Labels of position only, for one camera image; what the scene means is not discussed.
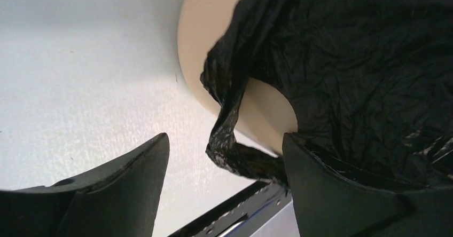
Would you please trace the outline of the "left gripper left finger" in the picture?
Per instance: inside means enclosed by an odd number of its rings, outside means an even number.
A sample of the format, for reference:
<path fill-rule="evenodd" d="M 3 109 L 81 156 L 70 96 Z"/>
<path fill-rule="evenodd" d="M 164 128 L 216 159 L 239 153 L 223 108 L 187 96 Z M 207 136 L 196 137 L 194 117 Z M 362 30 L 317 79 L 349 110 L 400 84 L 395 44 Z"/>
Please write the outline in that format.
<path fill-rule="evenodd" d="M 1 191 L 1 236 L 151 236 L 169 160 L 160 133 L 52 186 Z"/>

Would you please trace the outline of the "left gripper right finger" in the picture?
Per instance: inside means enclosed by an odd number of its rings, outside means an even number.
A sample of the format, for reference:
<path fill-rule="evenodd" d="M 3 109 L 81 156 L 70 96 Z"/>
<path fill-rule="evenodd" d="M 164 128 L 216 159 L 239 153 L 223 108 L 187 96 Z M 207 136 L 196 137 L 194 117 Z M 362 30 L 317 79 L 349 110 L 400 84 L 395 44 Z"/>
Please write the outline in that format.
<path fill-rule="evenodd" d="M 294 134 L 283 158 L 301 236 L 452 236 L 452 187 L 419 187 L 310 151 Z"/>

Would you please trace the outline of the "yellow capybara trash bin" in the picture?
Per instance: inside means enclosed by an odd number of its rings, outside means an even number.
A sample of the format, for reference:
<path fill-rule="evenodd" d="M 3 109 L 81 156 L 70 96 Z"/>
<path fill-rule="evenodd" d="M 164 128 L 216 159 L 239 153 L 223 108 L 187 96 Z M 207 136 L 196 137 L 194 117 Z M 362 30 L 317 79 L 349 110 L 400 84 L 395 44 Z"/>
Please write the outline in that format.
<path fill-rule="evenodd" d="M 179 15 L 177 49 L 184 79 L 198 102 L 210 113 L 219 104 L 200 81 L 207 52 L 225 33 L 239 0 L 184 0 Z M 297 130 L 294 110 L 274 87 L 256 79 L 248 81 L 235 129 L 264 148 L 281 156 L 283 135 Z"/>

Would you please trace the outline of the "black trash bag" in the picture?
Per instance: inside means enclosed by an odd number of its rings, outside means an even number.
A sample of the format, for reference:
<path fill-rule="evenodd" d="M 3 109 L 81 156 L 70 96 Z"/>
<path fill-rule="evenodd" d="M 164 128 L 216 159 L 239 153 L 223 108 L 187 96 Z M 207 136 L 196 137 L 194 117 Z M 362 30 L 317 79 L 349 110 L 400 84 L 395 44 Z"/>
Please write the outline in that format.
<path fill-rule="evenodd" d="M 200 76 L 221 107 L 206 154 L 286 184 L 282 159 L 234 136 L 250 78 L 291 104 L 285 146 L 405 187 L 452 184 L 452 0 L 239 0 Z"/>

